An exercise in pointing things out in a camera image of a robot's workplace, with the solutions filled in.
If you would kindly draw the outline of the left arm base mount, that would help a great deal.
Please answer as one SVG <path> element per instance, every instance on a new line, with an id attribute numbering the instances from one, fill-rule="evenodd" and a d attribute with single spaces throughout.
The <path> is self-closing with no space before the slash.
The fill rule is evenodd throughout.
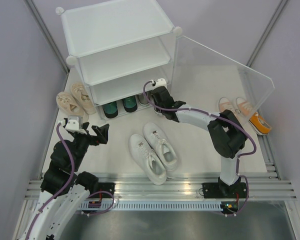
<path id="1" fill-rule="evenodd" d="M 93 186 L 90 190 L 89 199 L 111 199 L 115 193 L 114 182 L 99 182 L 97 186 Z"/>

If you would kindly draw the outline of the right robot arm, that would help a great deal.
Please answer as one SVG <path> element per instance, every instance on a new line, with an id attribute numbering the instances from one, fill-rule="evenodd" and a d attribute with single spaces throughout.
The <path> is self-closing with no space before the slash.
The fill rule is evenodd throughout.
<path id="1" fill-rule="evenodd" d="M 165 86 L 155 88 L 151 97 L 168 120 L 190 124 L 209 132 L 214 149 L 221 156 L 218 192 L 225 198 L 231 197 L 237 190 L 235 184 L 240 178 L 236 158 L 247 140 L 235 114 L 228 109 L 209 113 L 193 108 L 184 101 L 175 101 Z"/>

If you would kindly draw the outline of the white sneaker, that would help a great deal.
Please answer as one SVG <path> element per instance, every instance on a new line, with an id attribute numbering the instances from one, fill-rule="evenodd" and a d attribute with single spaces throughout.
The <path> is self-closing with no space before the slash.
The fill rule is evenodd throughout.
<path id="1" fill-rule="evenodd" d="M 143 127 L 143 135 L 154 149 L 160 161 L 168 172 L 178 167 L 178 157 L 165 132 L 155 123 L 148 122 Z"/>
<path id="2" fill-rule="evenodd" d="M 153 184 L 159 186 L 166 182 L 167 171 L 143 136 L 133 134 L 129 139 L 128 148 L 133 160 Z"/>

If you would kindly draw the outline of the grey canvas sneaker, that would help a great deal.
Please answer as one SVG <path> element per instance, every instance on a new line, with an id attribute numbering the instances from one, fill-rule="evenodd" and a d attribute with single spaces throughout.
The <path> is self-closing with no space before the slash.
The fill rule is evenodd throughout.
<path id="1" fill-rule="evenodd" d="M 150 105 L 143 93 L 137 94 L 136 97 L 141 106 L 146 107 Z"/>
<path id="2" fill-rule="evenodd" d="M 163 116 L 163 114 L 162 114 L 162 112 L 161 112 L 161 110 L 160 109 L 158 109 L 158 108 L 156 108 L 156 107 L 154 107 L 153 108 L 153 110 L 154 110 L 154 112 L 158 115 L 158 116 L 160 116 L 160 117 L 162 117 Z"/>

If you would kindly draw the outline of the green loafer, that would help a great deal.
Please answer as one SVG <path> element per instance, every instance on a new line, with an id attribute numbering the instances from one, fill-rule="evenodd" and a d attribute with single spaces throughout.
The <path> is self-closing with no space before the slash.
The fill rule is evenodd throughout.
<path id="1" fill-rule="evenodd" d="M 122 104 L 127 113 L 133 113 L 138 109 L 138 104 L 134 95 L 124 98 Z"/>
<path id="2" fill-rule="evenodd" d="M 113 101 L 107 104 L 104 104 L 102 106 L 104 115 L 108 118 L 108 119 L 113 119 L 115 117 L 118 116 L 119 112 L 118 112 L 118 106 L 117 106 L 117 102 Z"/>

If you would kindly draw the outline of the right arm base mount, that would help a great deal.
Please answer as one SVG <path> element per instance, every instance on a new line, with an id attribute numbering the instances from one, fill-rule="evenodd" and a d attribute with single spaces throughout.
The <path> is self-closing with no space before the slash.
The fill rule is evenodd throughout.
<path id="1" fill-rule="evenodd" d="M 248 193 L 247 185 L 244 182 L 231 186 L 217 182 L 204 182 L 202 188 L 205 199 L 245 199 Z"/>

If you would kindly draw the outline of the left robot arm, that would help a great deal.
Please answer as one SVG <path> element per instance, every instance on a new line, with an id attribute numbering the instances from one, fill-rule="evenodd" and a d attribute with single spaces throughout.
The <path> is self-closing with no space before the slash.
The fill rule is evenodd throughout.
<path id="1" fill-rule="evenodd" d="M 83 171 L 76 174 L 90 146 L 107 144 L 109 124 L 101 127 L 77 119 L 64 119 L 56 126 L 59 141 L 54 145 L 48 170 L 43 176 L 37 205 L 25 228 L 22 240 L 58 240 L 79 206 L 88 198 L 113 192 L 101 189 L 94 174 Z"/>

